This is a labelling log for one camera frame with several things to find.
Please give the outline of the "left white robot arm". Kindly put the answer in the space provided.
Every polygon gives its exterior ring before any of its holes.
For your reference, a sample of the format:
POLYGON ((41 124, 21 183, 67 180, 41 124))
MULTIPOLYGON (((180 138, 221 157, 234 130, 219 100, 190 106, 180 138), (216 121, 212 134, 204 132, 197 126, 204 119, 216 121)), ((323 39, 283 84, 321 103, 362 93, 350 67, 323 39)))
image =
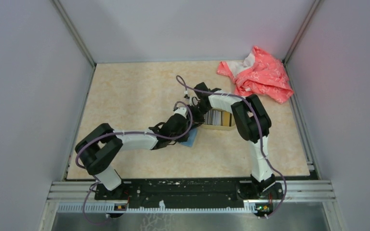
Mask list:
POLYGON ((187 140, 193 117, 185 108, 177 109, 166 122, 140 131, 116 131, 103 123, 82 139, 75 147, 75 163, 106 187, 113 199, 120 199, 125 186, 111 162, 118 152, 158 150, 171 142, 187 140))

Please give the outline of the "beige tray of cards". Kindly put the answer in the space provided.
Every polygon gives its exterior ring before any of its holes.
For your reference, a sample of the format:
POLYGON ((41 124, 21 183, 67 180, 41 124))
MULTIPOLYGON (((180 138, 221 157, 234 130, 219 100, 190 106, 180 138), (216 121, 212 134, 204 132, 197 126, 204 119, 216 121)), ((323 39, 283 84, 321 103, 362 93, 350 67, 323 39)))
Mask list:
POLYGON ((201 125, 205 129, 233 130, 236 128, 232 113, 223 110, 211 109, 205 116, 201 125))

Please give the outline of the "beige card holder wallet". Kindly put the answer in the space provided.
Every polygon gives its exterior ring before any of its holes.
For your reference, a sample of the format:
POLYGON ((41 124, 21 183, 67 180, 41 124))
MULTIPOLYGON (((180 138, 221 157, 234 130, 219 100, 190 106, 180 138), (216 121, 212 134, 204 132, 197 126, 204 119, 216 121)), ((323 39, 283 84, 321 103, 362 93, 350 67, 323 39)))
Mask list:
POLYGON ((185 146, 185 147, 190 147, 190 148, 193 147, 193 144, 196 140, 197 134, 198 134, 198 129, 197 128, 191 129, 188 133, 187 140, 184 141, 184 142, 179 142, 179 144, 182 145, 182 146, 185 146))

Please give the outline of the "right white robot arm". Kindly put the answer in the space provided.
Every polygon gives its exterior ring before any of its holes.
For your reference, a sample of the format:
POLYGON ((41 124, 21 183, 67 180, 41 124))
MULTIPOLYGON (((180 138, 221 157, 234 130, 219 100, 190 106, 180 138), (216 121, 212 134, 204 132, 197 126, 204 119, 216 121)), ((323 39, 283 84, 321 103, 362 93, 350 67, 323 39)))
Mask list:
POLYGON ((267 144, 271 119, 257 95, 247 98, 222 91, 209 89, 204 82, 192 89, 198 104, 190 106, 194 128, 202 125, 204 116, 211 110, 231 113, 237 131, 250 147, 252 159, 252 193, 257 198, 265 198, 275 184, 275 175, 267 163, 267 144))

